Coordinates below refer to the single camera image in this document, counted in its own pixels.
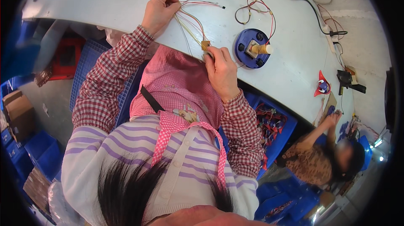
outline white workbench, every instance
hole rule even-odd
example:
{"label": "white workbench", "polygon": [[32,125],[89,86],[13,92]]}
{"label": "white workbench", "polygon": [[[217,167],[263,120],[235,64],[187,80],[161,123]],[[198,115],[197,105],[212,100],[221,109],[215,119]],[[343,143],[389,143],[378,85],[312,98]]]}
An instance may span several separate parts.
{"label": "white workbench", "polygon": [[[142,22],[149,0],[28,0],[23,9],[23,19],[52,18],[100,25],[123,32],[133,31]],[[247,28],[257,28],[267,36],[271,30],[269,13],[252,11],[246,25],[237,23],[234,13],[246,5],[246,0],[205,0],[218,2],[225,9],[207,5],[189,5],[186,11],[198,17],[207,38],[216,47],[229,48],[234,60],[234,42],[238,34]],[[313,97],[317,87],[318,72],[323,71],[332,84],[332,92],[340,108],[339,82],[336,70],[341,69],[335,54],[331,53],[326,37],[321,33],[316,16],[304,1],[264,0],[276,17],[276,33],[271,38],[274,52],[260,69],[240,67],[238,78],[281,102],[312,123],[320,110],[322,96]],[[248,10],[240,11],[239,19],[246,21]],[[201,59],[201,47],[185,32],[191,53]],[[202,39],[195,30],[194,34]],[[179,24],[172,19],[160,33],[156,42],[184,53],[189,49]],[[350,120],[354,111],[352,90],[344,91],[345,119]]]}

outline blue round toy base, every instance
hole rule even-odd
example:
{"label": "blue round toy base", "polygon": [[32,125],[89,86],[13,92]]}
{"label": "blue round toy base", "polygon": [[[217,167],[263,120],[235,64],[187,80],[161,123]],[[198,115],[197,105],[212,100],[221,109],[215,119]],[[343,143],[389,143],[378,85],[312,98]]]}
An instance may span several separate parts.
{"label": "blue round toy base", "polygon": [[264,45],[268,41],[268,37],[258,29],[245,29],[237,37],[234,52],[238,60],[246,67],[256,69],[265,65],[270,54],[259,54],[256,58],[248,55],[246,49],[252,40],[255,40],[260,45]]}

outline leopard print shirt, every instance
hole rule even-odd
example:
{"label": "leopard print shirt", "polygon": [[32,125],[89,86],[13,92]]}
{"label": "leopard print shirt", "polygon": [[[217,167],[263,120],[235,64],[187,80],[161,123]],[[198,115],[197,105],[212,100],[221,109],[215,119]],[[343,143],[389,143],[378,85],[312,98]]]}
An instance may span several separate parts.
{"label": "leopard print shirt", "polygon": [[293,144],[283,155],[286,159],[297,155],[295,161],[287,161],[286,167],[300,180],[315,185],[323,185],[331,179],[331,163],[318,145],[303,150]]}

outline dark hair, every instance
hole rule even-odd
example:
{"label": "dark hair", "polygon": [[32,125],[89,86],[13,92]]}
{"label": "dark hair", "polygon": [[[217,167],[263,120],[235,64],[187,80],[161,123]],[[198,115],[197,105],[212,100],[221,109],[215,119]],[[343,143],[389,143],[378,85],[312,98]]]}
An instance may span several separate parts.
{"label": "dark hair", "polygon": [[[146,159],[137,167],[127,164],[126,158],[115,160],[105,166],[104,162],[98,175],[97,196],[105,226],[140,226],[143,221],[147,203],[159,178],[169,162],[159,161],[152,168],[140,175]],[[207,176],[216,207],[224,212],[233,212],[234,203],[227,187],[219,185],[212,177]]]}
{"label": "dark hair", "polygon": [[331,163],[332,177],[329,182],[330,184],[334,182],[350,181],[362,168],[365,162],[365,149],[358,142],[354,142],[352,144],[352,148],[354,152],[352,153],[352,157],[349,162],[349,167],[346,172],[343,172],[341,170],[341,167],[336,161],[334,150],[331,150],[328,147],[322,148],[324,151],[324,155],[330,160]]}

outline pink gingham apron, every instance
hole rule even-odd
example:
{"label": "pink gingham apron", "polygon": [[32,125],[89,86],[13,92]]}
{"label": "pink gingham apron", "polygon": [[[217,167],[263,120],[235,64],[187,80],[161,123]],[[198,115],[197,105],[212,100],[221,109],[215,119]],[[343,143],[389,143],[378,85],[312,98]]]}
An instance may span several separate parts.
{"label": "pink gingham apron", "polygon": [[[205,64],[161,45],[146,66],[140,82],[165,111],[158,111],[161,127],[151,165],[163,155],[171,134],[192,126],[203,127],[217,136],[220,144],[218,184],[225,187],[226,152],[217,132],[223,113],[221,99],[212,88]],[[130,117],[156,114],[139,92],[130,104]]]}

